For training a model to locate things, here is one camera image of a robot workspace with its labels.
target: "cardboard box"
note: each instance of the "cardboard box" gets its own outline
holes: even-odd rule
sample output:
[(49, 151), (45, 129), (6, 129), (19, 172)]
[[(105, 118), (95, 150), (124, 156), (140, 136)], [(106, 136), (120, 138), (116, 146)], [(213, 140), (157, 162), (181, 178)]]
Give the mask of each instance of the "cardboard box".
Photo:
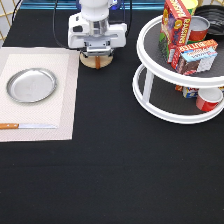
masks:
[(191, 15), (181, 0), (166, 0), (159, 38), (159, 48), (171, 63), (176, 47), (185, 45)]
[(212, 47), (214, 50), (216, 50), (218, 44), (214, 40), (207, 40), (199, 43), (194, 43), (194, 44), (188, 44), (185, 46), (180, 46), (177, 47), (173, 56), (173, 60), (171, 63), (171, 66), (176, 70), (177, 65), (180, 60), (180, 55), (181, 53), (184, 53), (185, 51), (190, 51), (190, 50), (197, 50), (197, 49), (207, 49), (209, 47)]
[(183, 96), (185, 98), (193, 98), (198, 96), (197, 88), (183, 87)]
[(216, 56), (217, 52), (212, 47), (185, 51), (181, 53), (176, 71), (179, 74), (190, 75), (210, 70)]

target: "white wall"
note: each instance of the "white wall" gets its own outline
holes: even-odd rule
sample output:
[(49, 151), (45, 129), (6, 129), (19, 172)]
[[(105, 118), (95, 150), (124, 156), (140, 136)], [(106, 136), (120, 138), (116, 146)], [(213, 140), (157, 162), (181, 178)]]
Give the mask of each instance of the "white wall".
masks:
[(10, 26), (12, 25), (12, 13), (19, 0), (1, 0), (0, 1), (0, 47), (3, 39), (6, 38)]

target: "wooden handle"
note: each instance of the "wooden handle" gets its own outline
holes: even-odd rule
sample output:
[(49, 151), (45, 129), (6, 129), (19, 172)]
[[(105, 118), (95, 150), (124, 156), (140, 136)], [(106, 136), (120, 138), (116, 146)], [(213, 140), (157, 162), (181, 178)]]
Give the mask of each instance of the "wooden handle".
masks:
[(0, 124), (0, 129), (18, 129), (19, 124)]
[(95, 56), (96, 69), (100, 69), (100, 56)]

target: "knife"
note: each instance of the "knife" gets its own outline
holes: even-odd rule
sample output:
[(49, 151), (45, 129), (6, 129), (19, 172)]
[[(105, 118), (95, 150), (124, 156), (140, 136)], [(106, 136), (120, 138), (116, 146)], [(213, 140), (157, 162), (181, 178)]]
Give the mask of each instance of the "knife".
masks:
[(0, 124), (0, 129), (54, 129), (57, 126), (51, 124)]

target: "red can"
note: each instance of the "red can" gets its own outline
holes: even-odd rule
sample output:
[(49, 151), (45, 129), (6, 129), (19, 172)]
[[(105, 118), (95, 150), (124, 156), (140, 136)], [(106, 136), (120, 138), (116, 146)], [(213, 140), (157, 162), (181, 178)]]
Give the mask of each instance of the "red can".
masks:
[(210, 23), (201, 16), (192, 16), (187, 44), (201, 42), (205, 39)]
[(219, 88), (199, 89), (196, 106), (202, 111), (211, 111), (222, 99), (223, 93)]

